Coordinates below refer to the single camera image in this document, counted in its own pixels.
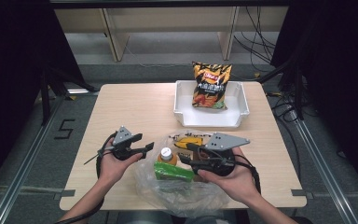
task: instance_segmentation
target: clear plastic bag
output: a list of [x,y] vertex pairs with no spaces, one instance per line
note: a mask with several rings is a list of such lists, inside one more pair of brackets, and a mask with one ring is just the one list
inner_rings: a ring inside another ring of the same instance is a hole
[[[166,208],[167,213],[177,217],[221,215],[219,209],[228,203],[228,196],[214,183],[157,180],[154,171],[154,163],[162,148],[169,147],[176,154],[188,154],[191,151],[176,146],[179,140],[184,137],[197,136],[202,138],[203,143],[206,143],[211,135],[212,133],[196,130],[179,130],[162,137],[147,153],[144,160],[135,163],[138,195],[157,208]],[[191,170],[189,165],[184,165],[181,162],[178,162],[177,166]]]

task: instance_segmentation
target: gray carpet floor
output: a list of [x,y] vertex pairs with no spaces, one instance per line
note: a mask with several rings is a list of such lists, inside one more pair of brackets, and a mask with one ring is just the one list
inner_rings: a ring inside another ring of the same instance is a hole
[[[95,87],[101,87],[106,83],[174,82],[175,80],[193,79],[190,64],[151,67],[125,64],[80,65],[80,69],[86,81]],[[263,69],[270,70],[272,67],[263,65]],[[251,65],[234,64],[231,80],[252,80],[254,72],[256,70]],[[265,92],[277,91],[279,79],[280,77],[275,77],[265,83],[263,86]],[[77,88],[70,83],[67,85],[68,88]],[[11,208],[6,223],[53,223],[62,216],[63,211],[59,207],[59,200],[56,196],[66,184],[96,99],[97,96],[77,96],[75,100],[63,101],[22,186],[21,193]],[[271,107],[275,106],[279,100],[278,97],[268,97]],[[305,107],[304,110],[306,112],[304,119],[314,141],[328,161],[338,184],[343,188],[356,216],[358,216],[358,175],[344,158],[337,155],[336,152],[339,150],[337,143],[331,137],[328,128],[324,126],[323,120],[317,117],[317,111],[312,105]],[[73,129],[73,132],[69,139],[56,139],[55,137],[66,135],[66,133],[59,132],[64,119],[74,120],[65,122],[64,126]],[[0,170],[0,199],[33,143],[40,129],[41,120],[41,103],[36,101],[32,116]],[[296,130],[296,123],[285,122],[285,124],[294,136],[298,151],[294,147],[289,132],[278,122],[283,140],[297,173],[299,172],[297,155],[299,157],[303,189],[313,194],[313,199],[308,199],[308,204],[305,207],[296,210],[296,215],[307,217],[313,223],[343,223],[336,205]],[[289,216],[295,211],[289,208],[282,210]],[[249,215],[251,223],[263,223],[252,211],[249,211]],[[116,223],[116,217],[117,212],[100,211],[89,223],[105,223],[106,220],[107,223]]]

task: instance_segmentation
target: potato chip bag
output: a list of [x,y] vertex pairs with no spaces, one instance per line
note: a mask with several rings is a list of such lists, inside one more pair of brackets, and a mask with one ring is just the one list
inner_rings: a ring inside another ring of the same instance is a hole
[[194,63],[194,77],[197,87],[194,90],[194,107],[227,109],[225,105],[226,86],[232,64]]

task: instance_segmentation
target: bottle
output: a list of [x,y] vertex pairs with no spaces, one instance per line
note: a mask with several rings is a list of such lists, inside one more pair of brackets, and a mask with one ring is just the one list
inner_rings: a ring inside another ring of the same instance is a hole
[[161,153],[159,153],[157,160],[167,162],[171,165],[176,165],[176,163],[178,162],[178,158],[176,157],[176,155],[173,155],[171,149],[168,147],[164,147],[161,150]]

